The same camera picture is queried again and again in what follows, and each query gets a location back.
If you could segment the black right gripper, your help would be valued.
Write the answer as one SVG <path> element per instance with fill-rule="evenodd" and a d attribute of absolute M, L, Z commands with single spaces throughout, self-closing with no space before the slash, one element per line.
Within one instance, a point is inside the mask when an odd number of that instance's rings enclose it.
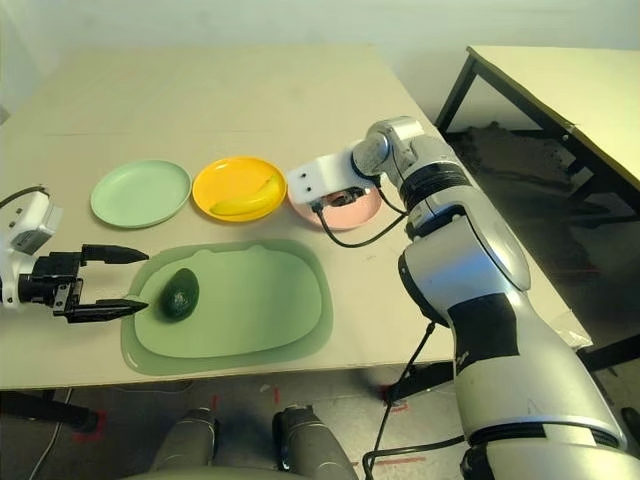
<path fill-rule="evenodd" d="M 359 187 L 349 187 L 345 190 L 334 192 L 323 197 L 323 205 L 333 208 L 343 207 L 356 202 L 365 195 L 365 190 Z"/>

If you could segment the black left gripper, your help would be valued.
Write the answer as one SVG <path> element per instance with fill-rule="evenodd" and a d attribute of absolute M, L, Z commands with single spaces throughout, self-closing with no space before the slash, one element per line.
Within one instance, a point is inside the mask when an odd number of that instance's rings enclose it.
<path fill-rule="evenodd" d="M 45 305 L 69 323 L 106 322 L 133 315 L 149 304 L 131 299 L 80 304 L 83 279 L 78 276 L 79 270 L 87 261 L 130 264 L 148 259 L 144 252 L 117 245 L 85 244 L 81 252 L 52 252 L 39 257 L 30 273 L 19 275 L 18 298 L 22 303 Z"/>

